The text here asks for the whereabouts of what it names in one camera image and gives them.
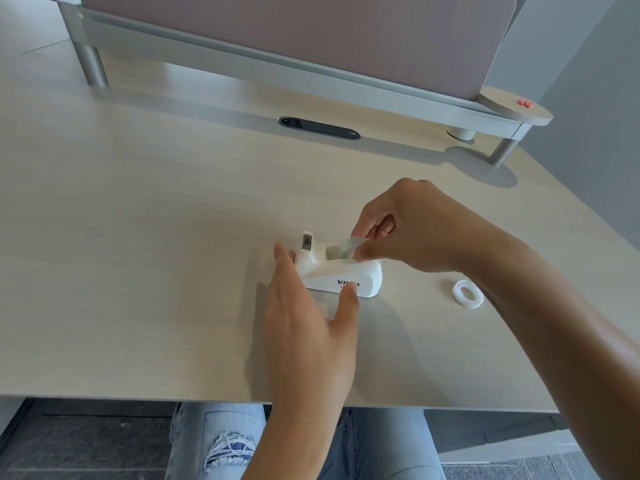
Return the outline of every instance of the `white tape roll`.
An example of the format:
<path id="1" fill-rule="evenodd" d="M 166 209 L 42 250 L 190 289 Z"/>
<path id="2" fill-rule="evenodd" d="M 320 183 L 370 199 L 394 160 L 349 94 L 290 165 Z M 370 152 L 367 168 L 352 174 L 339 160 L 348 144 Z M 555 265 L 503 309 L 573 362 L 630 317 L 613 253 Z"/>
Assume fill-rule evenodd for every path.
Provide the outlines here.
<path id="1" fill-rule="evenodd" d="M 462 288 L 469 290 L 469 293 L 474 297 L 473 301 L 462 293 Z M 453 285 L 452 291 L 453 298 L 455 298 L 456 301 L 465 308 L 477 308 L 484 303 L 484 295 L 482 294 L 482 291 L 480 291 L 480 288 L 478 288 L 475 283 L 469 280 L 460 280 Z"/>

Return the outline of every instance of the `jeans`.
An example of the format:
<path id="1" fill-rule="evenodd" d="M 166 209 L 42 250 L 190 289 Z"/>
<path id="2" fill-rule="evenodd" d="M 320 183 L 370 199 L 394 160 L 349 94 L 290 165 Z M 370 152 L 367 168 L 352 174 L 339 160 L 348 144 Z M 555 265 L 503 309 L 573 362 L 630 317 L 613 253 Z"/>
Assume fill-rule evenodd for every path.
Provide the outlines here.
<path id="1" fill-rule="evenodd" d="M 260 404 L 183 403 L 166 480 L 239 480 L 265 424 Z M 343 409 L 319 478 L 445 480 L 418 408 Z"/>

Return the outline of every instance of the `gray wall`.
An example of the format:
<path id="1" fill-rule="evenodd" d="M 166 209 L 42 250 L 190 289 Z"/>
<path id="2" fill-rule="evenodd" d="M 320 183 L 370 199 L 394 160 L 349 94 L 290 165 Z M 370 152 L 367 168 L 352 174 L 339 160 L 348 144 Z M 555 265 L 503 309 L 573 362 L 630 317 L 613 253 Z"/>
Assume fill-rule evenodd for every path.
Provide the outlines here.
<path id="1" fill-rule="evenodd" d="M 640 249 L 640 0 L 618 0 L 541 103 L 523 147 Z"/>
<path id="2" fill-rule="evenodd" d="M 540 100 L 614 1 L 518 0 L 486 85 Z"/>

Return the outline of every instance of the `light wood desk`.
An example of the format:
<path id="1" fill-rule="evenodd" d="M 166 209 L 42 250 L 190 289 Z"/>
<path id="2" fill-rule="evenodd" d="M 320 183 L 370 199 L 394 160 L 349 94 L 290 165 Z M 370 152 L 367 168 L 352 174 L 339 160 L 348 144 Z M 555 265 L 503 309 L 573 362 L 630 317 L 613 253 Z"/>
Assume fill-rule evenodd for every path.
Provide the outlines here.
<path id="1" fill-rule="evenodd" d="M 640 339 L 640 253 L 522 150 L 487 173 L 464 152 L 496 139 L 140 60 L 105 56 L 112 87 L 91 89 L 55 5 L 29 2 L 53 25 L 0 0 L 0 395 L 268 401 L 272 243 L 347 236 L 404 176 L 528 241 Z M 453 300 L 459 275 L 383 273 L 349 403 L 556 409 L 492 307 Z"/>

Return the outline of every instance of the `forearm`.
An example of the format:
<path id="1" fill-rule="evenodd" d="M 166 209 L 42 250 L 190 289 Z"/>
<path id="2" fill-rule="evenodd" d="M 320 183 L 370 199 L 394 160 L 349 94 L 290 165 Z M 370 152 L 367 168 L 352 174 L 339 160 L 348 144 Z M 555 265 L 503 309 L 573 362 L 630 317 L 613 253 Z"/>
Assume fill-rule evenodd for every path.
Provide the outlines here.
<path id="1" fill-rule="evenodd" d="M 640 471 L 640 347 L 524 243 L 508 237 L 467 274 L 487 293 L 606 478 Z"/>
<path id="2" fill-rule="evenodd" d="M 315 480 L 326 459 L 337 418 L 295 417 L 274 408 L 243 480 Z"/>

